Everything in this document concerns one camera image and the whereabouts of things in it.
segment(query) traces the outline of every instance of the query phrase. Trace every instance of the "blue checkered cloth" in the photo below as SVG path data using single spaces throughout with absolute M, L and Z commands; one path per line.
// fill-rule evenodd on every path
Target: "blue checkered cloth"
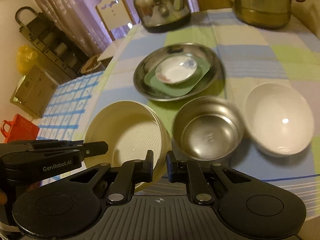
M 38 140 L 71 140 L 103 71 L 59 85 L 39 121 Z

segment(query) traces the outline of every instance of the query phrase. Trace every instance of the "checkered tablecloth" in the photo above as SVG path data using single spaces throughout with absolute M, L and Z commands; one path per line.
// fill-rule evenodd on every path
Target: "checkered tablecloth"
M 73 139 L 82 139 L 90 121 L 105 106 L 119 100 L 134 100 L 150 106 L 172 132 L 172 120 L 188 100 L 153 102 L 133 85 L 139 62 L 163 46 L 196 42 L 212 48 L 224 65 L 225 86 L 214 83 L 201 95 L 219 95 L 233 101 L 242 111 L 244 98 L 265 82 L 290 85 L 308 101 L 315 118 L 315 136 L 302 153 L 272 158 L 257 151 L 244 138 L 228 165 L 298 195 L 307 207 L 308 218 L 320 215 L 320 41 L 295 17 L 278 31 L 248 26 L 231 9 L 194 13 L 188 26 L 167 33 L 147 33 L 141 25 L 130 31 L 90 99 Z M 175 145 L 173 150 L 182 155 Z M 183 185 L 171 185 L 164 177 L 144 190 L 149 194 L 181 194 Z
M 38 140 L 71 140 L 103 71 L 59 85 L 39 121 Z

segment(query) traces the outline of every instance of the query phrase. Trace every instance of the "chair backrest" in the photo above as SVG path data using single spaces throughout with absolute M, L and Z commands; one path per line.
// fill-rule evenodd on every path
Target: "chair backrest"
M 96 10 L 113 41 L 111 30 L 128 23 L 135 24 L 125 0 L 102 0 L 96 5 Z

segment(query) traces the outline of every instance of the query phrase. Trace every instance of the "metal rack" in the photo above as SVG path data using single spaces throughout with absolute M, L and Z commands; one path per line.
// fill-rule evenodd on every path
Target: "metal rack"
M 19 14 L 29 10 L 36 18 L 24 25 Z M 38 50 L 53 61 L 67 76 L 74 79 L 81 76 L 80 69 L 89 57 L 79 49 L 54 22 L 43 13 L 37 13 L 31 7 L 21 7 L 15 15 L 15 20 L 21 26 L 22 33 Z

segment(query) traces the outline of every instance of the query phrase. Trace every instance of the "curtain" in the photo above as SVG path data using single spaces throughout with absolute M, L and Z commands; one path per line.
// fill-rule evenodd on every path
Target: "curtain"
M 35 0 L 41 10 L 89 57 L 103 52 L 111 43 L 95 6 L 102 0 Z M 133 0 L 126 0 L 136 22 L 139 18 Z M 188 0 L 191 10 L 198 11 L 196 0 Z M 116 39 L 124 37 L 128 26 L 112 30 Z

